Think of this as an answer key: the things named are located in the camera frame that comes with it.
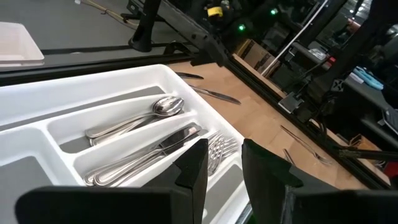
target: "white container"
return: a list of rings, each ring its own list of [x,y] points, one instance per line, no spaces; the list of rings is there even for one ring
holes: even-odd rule
[[[78,141],[85,141],[86,129],[148,112],[153,102],[170,95],[185,100],[184,113],[93,147],[78,146],[78,150],[70,150],[71,144],[75,148]],[[33,155],[53,185],[84,186],[83,177],[89,170],[136,152],[192,122],[209,130],[202,138],[220,130],[234,137],[239,145],[244,139],[164,65],[5,86],[0,88],[0,102],[3,108],[0,110],[0,130],[5,130],[0,131],[0,145],[6,143],[4,152],[0,151],[0,173],[2,167]],[[143,186],[166,170],[199,139],[187,142],[184,147],[129,179],[121,187]],[[220,192],[224,195],[220,195],[221,202],[216,197],[206,198],[206,206],[213,204],[212,200],[218,200],[218,206],[205,207],[204,223],[235,223],[249,202],[241,168],[239,150],[225,159],[208,179],[209,194]],[[224,183],[223,177],[231,173],[234,175],[229,178],[234,178],[235,185]]]
[[[0,67],[43,63],[44,56],[24,25],[0,22]]]

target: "spoon handle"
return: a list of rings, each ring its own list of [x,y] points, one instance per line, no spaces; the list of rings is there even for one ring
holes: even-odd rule
[[[112,138],[115,138],[119,135],[122,135],[124,133],[128,133],[129,131],[133,130],[135,127],[137,127],[138,125],[142,124],[143,122],[146,122],[149,119],[153,119],[153,116],[146,116],[143,118],[139,118],[131,123],[125,124],[124,126],[122,126],[119,129],[116,129],[114,131],[111,131],[110,133],[104,134],[98,138],[94,138],[94,139],[90,139],[90,144],[91,146],[95,146],[98,145],[102,142],[108,141]]]
[[[141,119],[144,118],[146,116],[153,116],[156,115],[155,113],[146,113],[146,114],[140,114],[137,116],[134,116],[132,118],[129,118],[125,121],[122,121],[120,123],[117,124],[111,124],[111,125],[107,125],[107,126],[102,126],[102,127],[97,127],[97,128],[91,128],[86,130],[86,136],[89,138],[97,138],[100,137],[104,134],[110,133],[111,131],[114,131],[115,129],[120,128],[121,126],[124,126],[125,124],[131,123],[137,119]]]

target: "wooden table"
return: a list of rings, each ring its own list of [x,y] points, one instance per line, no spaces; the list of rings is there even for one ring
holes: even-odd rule
[[[366,189],[359,180],[341,167],[339,163],[228,69],[220,68],[215,63],[192,67],[189,62],[176,63],[169,65],[169,67],[176,72],[197,74],[205,78],[204,80],[185,80],[191,85],[214,90],[238,99],[242,105],[201,95],[245,138],[253,139],[262,147],[280,157],[285,157],[283,149],[288,150],[298,168],[338,189]],[[271,82],[270,85],[271,88],[275,88],[276,92],[280,92]],[[280,128],[281,125],[309,144],[317,153],[333,161],[333,165],[326,166],[316,160],[301,144],[283,131]],[[370,166],[374,168],[375,172],[379,171],[372,164]],[[382,172],[380,172],[380,176],[388,180]]]

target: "cardboard box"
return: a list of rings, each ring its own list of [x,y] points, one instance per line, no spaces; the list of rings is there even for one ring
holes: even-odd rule
[[[259,73],[262,73],[275,59],[266,49],[263,49],[254,40],[248,39],[243,42],[235,51],[236,55],[241,57],[247,64],[254,68]],[[276,61],[268,71],[263,74],[263,77],[268,77],[279,66],[279,61]]]

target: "knife on table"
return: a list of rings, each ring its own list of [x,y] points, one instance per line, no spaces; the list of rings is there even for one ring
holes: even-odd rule
[[[193,90],[195,90],[198,93],[206,94],[206,95],[209,95],[209,96],[212,96],[212,97],[215,97],[215,98],[219,98],[221,100],[225,100],[225,101],[228,101],[228,102],[231,102],[231,103],[235,103],[237,105],[241,104],[241,102],[239,100],[237,100],[237,99],[235,99],[233,97],[224,95],[222,93],[217,93],[217,92],[214,92],[214,91],[201,89],[201,88],[198,88],[198,87],[195,87],[195,86],[191,86],[191,85],[189,85],[189,86],[191,88],[193,88]]]
[[[192,78],[192,79],[205,79],[200,75],[189,74],[185,72],[176,72],[176,74],[181,78]]]

